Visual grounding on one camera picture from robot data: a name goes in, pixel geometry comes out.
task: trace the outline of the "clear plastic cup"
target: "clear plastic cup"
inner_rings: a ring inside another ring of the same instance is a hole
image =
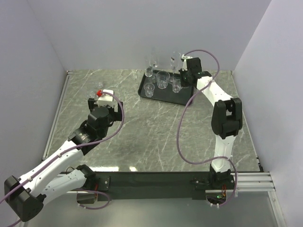
[[[165,71],[159,71],[157,73],[157,85],[160,89],[165,89],[169,84],[169,73]]]
[[[144,87],[144,90],[145,90],[146,97],[152,97],[153,92],[155,90],[155,86],[152,83],[147,83],[147,84],[144,84],[143,87]]]
[[[178,93],[181,89],[182,89],[181,80],[175,78],[172,81],[172,91]]]

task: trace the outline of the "white panel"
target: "white panel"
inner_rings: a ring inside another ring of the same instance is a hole
[[[43,155],[64,71],[26,0],[0,1],[0,196],[5,179],[26,173]],[[13,223],[0,205],[1,226]]]
[[[270,0],[28,0],[64,67],[143,69],[151,46],[170,52],[204,48],[233,70]],[[216,69],[211,57],[203,66]]]
[[[273,0],[234,73],[261,164],[286,221],[302,226],[303,1]]]
[[[97,202],[91,207],[102,206]],[[226,207],[192,199],[113,200],[101,210],[77,206],[75,194],[49,204],[25,227],[278,227],[267,192],[240,192]]]

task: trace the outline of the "metal frame edge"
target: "metal frame edge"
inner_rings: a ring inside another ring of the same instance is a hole
[[[283,214],[282,208],[280,206],[276,191],[268,192],[268,196],[270,199],[271,206],[273,208],[274,215],[276,217],[276,221],[278,223],[278,227],[287,227],[287,224],[286,224],[286,221],[284,218],[284,214]]]
[[[53,141],[54,129],[55,129],[55,126],[56,126],[57,121],[59,119],[59,113],[60,113],[60,110],[61,110],[61,106],[62,106],[64,97],[65,97],[65,93],[66,93],[66,90],[67,90],[68,82],[69,82],[69,79],[70,79],[70,72],[71,71],[67,71],[66,79],[65,79],[64,86],[63,86],[63,89],[62,89],[62,93],[61,93],[61,96],[60,96],[60,99],[59,99],[59,104],[58,104],[58,107],[57,107],[55,118],[53,120],[51,131],[49,133],[49,136],[48,136],[48,139],[47,139],[47,143],[46,143],[46,147],[45,147],[45,150],[44,150],[44,153],[43,153],[43,156],[42,156],[42,161],[44,161],[47,158],[48,152],[49,152],[49,149],[50,149],[50,145],[51,145],[51,143]]]

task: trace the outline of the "black tray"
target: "black tray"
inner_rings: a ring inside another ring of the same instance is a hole
[[[180,74],[175,73],[174,76],[175,76],[175,78],[180,78]],[[158,101],[174,103],[174,104],[178,104],[178,105],[186,105],[186,103],[189,101],[191,96],[193,96],[193,94],[194,94],[193,86],[189,86],[188,88],[183,88],[178,93],[174,93],[172,91],[171,84],[168,84],[167,88],[165,88],[165,89],[160,89],[160,88],[158,88],[157,83],[153,83],[155,85],[155,90],[154,90],[153,96],[147,97],[145,95],[145,91],[143,88],[145,83],[149,83],[149,81],[148,81],[148,77],[143,75],[141,84],[138,89],[138,95],[141,96],[142,98],[149,98],[149,99],[154,99],[154,100],[158,100]]]

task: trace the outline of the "white object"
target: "white object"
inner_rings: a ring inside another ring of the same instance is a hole
[[[213,77],[202,77],[198,79],[197,89],[200,90],[204,88],[212,79]],[[211,85],[202,91],[202,93],[207,97],[213,106],[215,102],[218,102],[219,100],[226,101],[232,98],[229,94],[223,91],[215,81],[212,81]]]
[[[225,156],[230,158],[232,155],[232,147],[235,139],[235,136],[228,136],[225,139],[222,139],[220,136],[216,135],[214,157]],[[228,171],[231,168],[231,164],[227,159],[220,158],[212,161],[212,167],[217,173],[222,173]]]
[[[20,183],[23,183],[26,179],[30,178],[34,173],[43,168],[50,160],[54,157],[58,156],[53,163],[51,163],[44,171],[42,171],[37,177],[35,177],[32,181],[28,182],[24,185],[24,188],[29,188],[30,194],[33,196],[38,196],[42,190],[47,186],[47,184],[53,180],[59,173],[65,171],[65,169],[72,164],[74,161],[83,157],[83,153],[81,150],[74,149],[70,152],[61,155],[63,151],[68,148],[74,147],[76,144],[72,141],[65,141],[63,145],[54,152],[49,158],[47,158],[44,162],[38,165],[33,170],[28,173],[20,176]]]
[[[183,59],[183,67],[182,67],[182,71],[187,71],[187,63],[186,63],[186,59],[190,59],[193,58],[191,56],[185,56],[184,54],[182,55],[181,59]]]
[[[114,94],[113,90],[104,89],[104,90],[102,90],[102,92],[108,92],[108,93],[111,93],[112,95]],[[97,103],[98,103],[98,106],[104,106],[104,107],[110,106],[112,108],[115,107],[114,98],[112,96],[106,95],[106,94],[102,94],[98,98]]]
[[[57,197],[74,190],[81,188],[86,182],[84,173],[78,169],[73,170],[67,175],[52,180],[41,192],[46,195],[43,204],[46,205]]]
[[[28,2],[65,69],[139,69],[142,56],[152,46],[166,57],[173,47],[182,45],[184,50],[194,46],[215,50],[222,68],[233,70],[270,0],[152,1],[152,5],[146,0]],[[50,9],[55,10],[55,17]],[[109,20],[113,9],[115,19],[98,23]],[[157,16],[147,17],[155,12]],[[75,20],[79,15],[82,23]],[[166,32],[155,35],[150,24]],[[211,59],[205,61],[207,67],[214,66]],[[160,67],[169,69],[169,61],[161,61]]]

